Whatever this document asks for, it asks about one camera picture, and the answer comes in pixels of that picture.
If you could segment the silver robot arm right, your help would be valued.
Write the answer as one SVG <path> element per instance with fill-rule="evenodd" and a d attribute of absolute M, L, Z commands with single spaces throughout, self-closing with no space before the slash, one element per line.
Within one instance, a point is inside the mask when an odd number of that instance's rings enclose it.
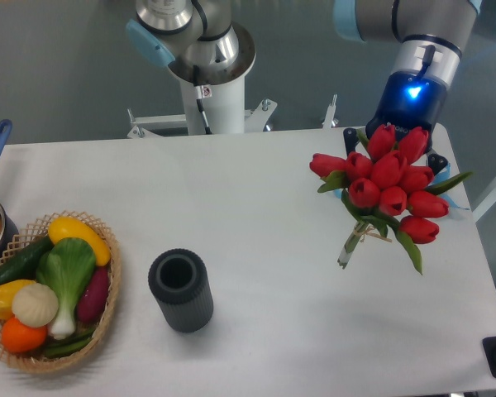
<path fill-rule="evenodd" d="M 401 140 L 414 127 L 433 132 L 479 15 L 479 1 L 336 1 L 337 33 L 359 42 L 397 41 L 398 55 L 367 136 L 382 124 Z"/>

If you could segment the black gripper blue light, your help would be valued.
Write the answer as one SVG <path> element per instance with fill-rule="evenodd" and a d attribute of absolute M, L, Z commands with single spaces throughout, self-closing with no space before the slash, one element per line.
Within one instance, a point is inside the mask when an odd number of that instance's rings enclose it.
<path fill-rule="evenodd" d="M 431 79 L 417 79 L 416 75 L 396 72 L 389 76 L 373 118 L 366 124 L 365 133 L 371 138 L 381 125 L 395 126 L 396 140 L 400 141 L 413 128 L 421 127 L 432 132 L 446 99 L 446 87 Z M 356 151 L 358 130 L 347 127 L 342 132 L 346 154 Z M 431 149 L 427 153 L 427 166 L 434 175 L 446 168 L 446 157 Z"/>

